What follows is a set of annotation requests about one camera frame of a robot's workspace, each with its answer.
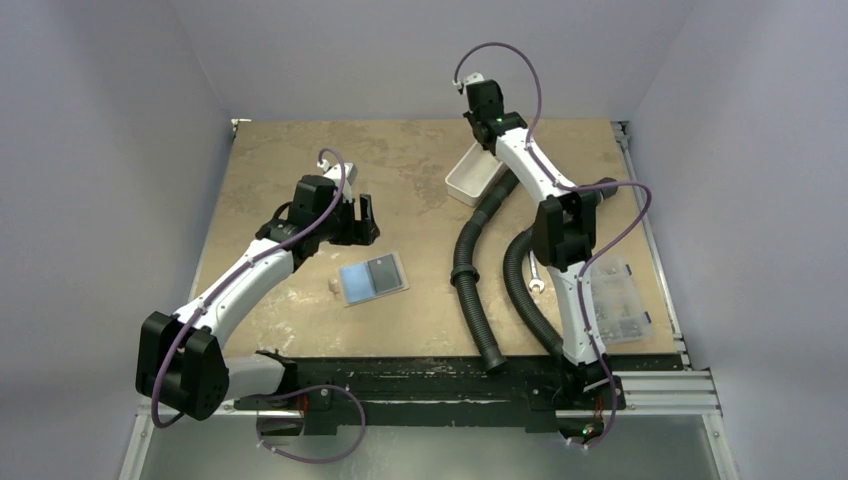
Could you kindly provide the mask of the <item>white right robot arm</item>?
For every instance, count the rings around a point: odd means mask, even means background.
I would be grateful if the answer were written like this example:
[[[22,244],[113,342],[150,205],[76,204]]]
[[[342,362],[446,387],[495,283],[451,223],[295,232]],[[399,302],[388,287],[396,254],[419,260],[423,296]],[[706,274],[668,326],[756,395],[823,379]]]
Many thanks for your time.
[[[455,86],[468,101],[464,116],[477,144],[508,169],[463,227],[456,247],[472,249],[503,200],[517,185],[524,186],[536,201],[537,212],[533,225],[514,238],[505,254],[507,293],[527,328],[558,361],[561,385],[553,403],[584,407],[599,398],[601,387],[617,387],[597,325],[589,270],[599,257],[593,250],[597,206],[615,195],[620,184],[609,178],[584,186],[569,181],[537,149],[536,124],[505,110],[496,81],[474,74]],[[533,254],[549,271],[561,333],[520,282],[521,260],[527,254]]]

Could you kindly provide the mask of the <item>beige leather card holder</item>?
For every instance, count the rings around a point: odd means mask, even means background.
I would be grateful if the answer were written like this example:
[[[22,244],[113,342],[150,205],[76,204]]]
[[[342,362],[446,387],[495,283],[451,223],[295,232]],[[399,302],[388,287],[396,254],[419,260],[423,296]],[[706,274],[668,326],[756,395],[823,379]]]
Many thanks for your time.
[[[409,288],[398,252],[342,266],[327,284],[330,292],[340,295],[347,306],[373,301]]]

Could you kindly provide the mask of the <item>black credit card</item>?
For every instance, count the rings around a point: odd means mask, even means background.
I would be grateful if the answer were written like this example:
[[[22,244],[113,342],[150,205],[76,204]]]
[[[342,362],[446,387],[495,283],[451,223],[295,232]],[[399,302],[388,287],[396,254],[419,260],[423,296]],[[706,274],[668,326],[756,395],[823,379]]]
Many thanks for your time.
[[[366,262],[377,295],[384,295],[404,286],[395,256],[387,254]]]

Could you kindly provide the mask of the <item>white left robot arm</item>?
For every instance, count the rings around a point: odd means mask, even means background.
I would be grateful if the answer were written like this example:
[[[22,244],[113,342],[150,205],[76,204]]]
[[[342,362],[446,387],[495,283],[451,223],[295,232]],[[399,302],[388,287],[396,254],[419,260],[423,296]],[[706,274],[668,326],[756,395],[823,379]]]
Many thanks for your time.
[[[259,350],[226,359],[223,349],[240,323],[322,243],[369,246],[380,236],[369,194],[351,195],[332,171],[305,175],[291,201],[262,224],[247,250],[209,288],[172,314],[155,311],[142,323],[135,389],[179,416],[209,418],[226,400],[260,396],[284,409],[297,399],[296,365]]]

